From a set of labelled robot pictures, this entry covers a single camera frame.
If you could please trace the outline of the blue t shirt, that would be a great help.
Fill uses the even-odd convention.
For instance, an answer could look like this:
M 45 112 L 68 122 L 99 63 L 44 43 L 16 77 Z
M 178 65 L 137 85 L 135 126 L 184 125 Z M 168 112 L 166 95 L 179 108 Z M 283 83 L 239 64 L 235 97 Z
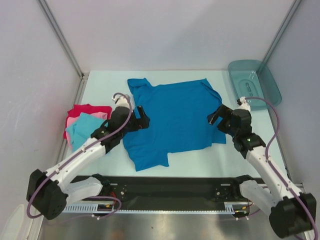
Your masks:
M 146 78 L 131 78 L 127 84 L 135 106 L 142 106 L 150 119 L 148 128 L 123 138 L 136 171 L 168 167 L 168 154 L 227 142 L 217 124 L 208 122 L 222 98 L 207 79 L 152 86 Z

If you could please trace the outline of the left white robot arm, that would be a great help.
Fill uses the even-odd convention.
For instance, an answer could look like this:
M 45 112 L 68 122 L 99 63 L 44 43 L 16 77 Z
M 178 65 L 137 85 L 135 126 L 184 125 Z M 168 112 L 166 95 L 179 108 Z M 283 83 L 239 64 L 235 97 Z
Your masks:
M 105 156 L 118 146 L 127 133 L 147 129 L 150 118 L 142 106 L 137 106 L 138 115 L 126 106 L 118 106 L 110 119 L 97 128 L 86 142 L 69 157 L 55 166 L 41 171 L 36 169 L 29 177 L 26 214 L 36 218 L 31 208 L 47 220 L 58 217 L 64 209 L 80 200 L 98 198 L 105 200 L 111 188 L 100 174 L 74 182 L 74 178 L 94 161 Z

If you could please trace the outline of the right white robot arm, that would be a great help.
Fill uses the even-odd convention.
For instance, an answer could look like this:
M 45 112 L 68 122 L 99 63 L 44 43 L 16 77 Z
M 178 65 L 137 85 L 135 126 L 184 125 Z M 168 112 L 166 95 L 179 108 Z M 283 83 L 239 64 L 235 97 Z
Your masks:
M 274 163 L 266 144 L 252 130 L 250 106 L 242 103 L 232 110 L 222 104 L 207 116 L 207 120 L 210 125 L 217 124 L 220 132 L 231 136 L 234 148 L 255 168 L 266 185 L 263 188 L 249 175 L 242 175 L 230 188 L 231 196 L 237 201 L 251 200 L 268 217 L 271 228 L 281 239 L 307 231 L 314 231 L 314 238 L 318 239 L 316 199 L 302 192 Z

